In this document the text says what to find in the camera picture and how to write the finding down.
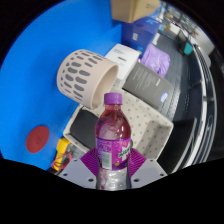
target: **pink drink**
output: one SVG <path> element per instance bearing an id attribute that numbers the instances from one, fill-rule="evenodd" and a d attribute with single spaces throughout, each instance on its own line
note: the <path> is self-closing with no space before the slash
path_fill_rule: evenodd
<path id="1" fill-rule="evenodd" d="M 131 128 L 121 111 L 120 93 L 105 94 L 104 103 L 105 111 L 95 128 L 101 189 L 124 189 L 124 175 L 127 173 L 127 160 L 130 155 Z"/>

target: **clutter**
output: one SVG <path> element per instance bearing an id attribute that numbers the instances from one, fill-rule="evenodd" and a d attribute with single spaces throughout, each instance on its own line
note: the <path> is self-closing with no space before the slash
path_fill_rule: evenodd
<path id="1" fill-rule="evenodd" d="M 121 43 L 127 47 L 139 50 L 141 59 L 145 50 L 150 44 L 161 23 L 150 17 L 144 17 L 134 23 L 122 23 L 122 40 Z"/>
<path id="2" fill-rule="evenodd" d="M 159 0 L 111 0 L 110 2 L 112 18 L 127 23 L 133 23 L 153 14 L 160 6 Z"/>
<path id="3" fill-rule="evenodd" d="M 131 144 L 131 147 L 138 149 L 138 151 L 146 158 L 157 159 L 169 139 L 173 129 L 173 123 L 133 94 L 115 86 L 111 89 L 111 92 L 122 94 L 122 111 L 126 114 L 132 128 L 131 140 L 133 144 Z M 105 107 L 103 103 L 94 110 L 79 105 L 66 125 L 63 132 L 64 136 L 69 139 L 69 141 L 72 141 L 72 143 L 80 150 L 88 152 L 90 149 L 83 145 L 84 138 L 82 138 L 82 142 L 80 142 L 78 139 L 71 137 L 69 132 L 71 124 L 74 123 L 80 112 L 87 111 L 88 113 L 95 115 L 97 117 L 96 120 L 98 120 L 104 110 Z M 85 130 L 86 135 L 93 135 L 93 138 L 95 138 L 94 131 L 92 132 L 88 129 Z"/>
<path id="4" fill-rule="evenodd" d="M 153 44 L 149 44 L 141 63 L 164 78 L 170 65 L 170 56 Z"/>
<path id="5" fill-rule="evenodd" d="M 69 54 L 57 73 L 59 91 L 70 99 L 94 109 L 103 101 L 116 80 L 118 65 L 87 50 Z"/>
<path id="6" fill-rule="evenodd" d="M 131 70 L 134 68 L 139 51 L 121 44 L 116 44 L 105 56 L 105 58 L 116 62 L 119 66 L 115 86 L 122 88 Z"/>
<path id="7" fill-rule="evenodd" d="M 137 63 L 123 89 L 158 109 L 170 94 L 172 85 L 145 65 Z"/>
<path id="8" fill-rule="evenodd" d="M 58 171 L 64 169 L 72 159 L 80 159 L 85 154 L 64 137 L 59 139 L 56 149 L 56 158 L 51 167 Z"/>

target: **purple cloth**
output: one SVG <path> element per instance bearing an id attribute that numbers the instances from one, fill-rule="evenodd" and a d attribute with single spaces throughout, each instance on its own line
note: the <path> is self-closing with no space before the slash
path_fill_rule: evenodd
<path id="1" fill-rule="evenodd" d="M 164 77 L 170 65 L 170 57 L 167 53 L 159 50 L 153 44 L 149 44 L 142 57 L 141 63 L 161 77 Z"/>

